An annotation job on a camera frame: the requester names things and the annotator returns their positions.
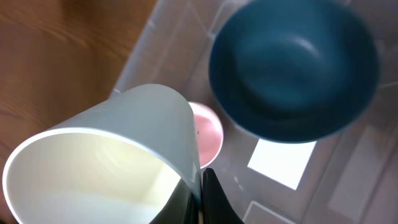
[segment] cup rim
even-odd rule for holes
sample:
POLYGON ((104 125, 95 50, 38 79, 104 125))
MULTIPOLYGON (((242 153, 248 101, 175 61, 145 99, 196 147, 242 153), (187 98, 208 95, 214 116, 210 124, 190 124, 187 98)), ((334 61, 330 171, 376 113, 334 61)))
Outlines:
POLYGON ((119 140, 119 141, 128 143, 128 144, 130 144, 132 146, 138 147, 139 149, 142 149, 142 150, 152 154, 156 158, 160 159, 162 162, 164 162, 166 165, 168 165, 171 169, 173 169, 180 176, 181 179, 183 179, 182 178, 184 176, 184 175, 182 175, 183 172, 181 172, 180 169, 175 167, 164 156, 161 156, 159 153, 149 149, 145 145, 140 144, 137 141, 129 139, 129 138, 123 136, 123 135, 116 134, 116 133, 113 133, 111 131, 105 131, 105 130, 102 130, 102 129, 87 128, 87 127, 49 129, 49 130, 46 130, 44 132, 41 132, 39 134, 36 134, 36 135, 26 139, 24 142, 22 142, 20 145, 18 145, 16 147, 16 149, 10 154, 10 156, 7 159, 6 165, 4 166, 4 170, 3 170, 3 173, 2 173, 3 193, 4 193, 4 197, 6 199, 7 206, 9 207, 12 215, 15 217, 15 219, 17 220, 18 223, 23 224, 23 222, 21 221, 21 219, 19 218, 17 212, 14 210, 14 208, 13 208, 13 206, 11 204, 11 200, 9 198, 9 193, 8 193, 8 189, 7 189, 7 177, 8 177, 9 169, 10 169, 10 166, 11 166, 12 162, 14 161, 14 159, 18 156, 18 154, 22 150, 24 150, 27 146, 29 146, 33 142, 36 142, 36 141, 38 141, 40 139, 43 139, 43 138, 46 138, 46 137, 58 135, 58 134, 73 134, 73 133, 75 133, 75 134, 94 134, 94 135, 97 135, 97 136, 102 136, 102 137, 106 137, 106 138, 119 140))

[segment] black object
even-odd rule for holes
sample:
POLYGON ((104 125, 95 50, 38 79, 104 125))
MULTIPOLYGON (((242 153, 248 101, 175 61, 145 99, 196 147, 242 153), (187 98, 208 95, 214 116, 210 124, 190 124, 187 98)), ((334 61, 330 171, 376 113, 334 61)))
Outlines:
POLYGON ((186 183, 180 179, 165 207, 150 224, 197 224, 198 205, 186 183))
POLYGON ((378 81, 374 41, 347 7, 324 0, 257 0, 218 34, 209 80, 226 114, 277 142, 340 130, 370 102, 378 81))
POLYGON ((203 173, 203 222, 204 224, 243 224, 226 198, 213 169, 203 173))

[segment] wood grain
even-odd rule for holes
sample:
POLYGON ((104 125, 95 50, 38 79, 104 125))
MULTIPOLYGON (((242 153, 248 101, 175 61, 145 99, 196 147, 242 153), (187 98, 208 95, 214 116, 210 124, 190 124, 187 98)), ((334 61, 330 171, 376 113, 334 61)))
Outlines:
MULTIPOLYGON (((1 170, 23 140, 108 98, 154 4, 1 2, 1 170)), ((0 219, 12 222, 2 194, 0 219)))

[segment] clear plastic container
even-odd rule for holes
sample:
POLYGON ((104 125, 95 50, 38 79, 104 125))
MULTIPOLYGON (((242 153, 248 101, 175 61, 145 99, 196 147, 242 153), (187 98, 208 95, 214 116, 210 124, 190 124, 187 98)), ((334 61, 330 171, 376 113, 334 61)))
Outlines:
POLYGON ((246 223, 397 223, 398 14, 393 9, 398 3, 340 1, 357 11, 374 31, 382 62, 381 82, 357 122, 317 142, 293 190, 248 168, 258 139, 224 115, 208 83, 208 60, 216 34, 248 2, 158 0, 111 96, 141 84, 160 83, 188 101, 211 107, 223 123, 224 144, 209 167, 246 223))

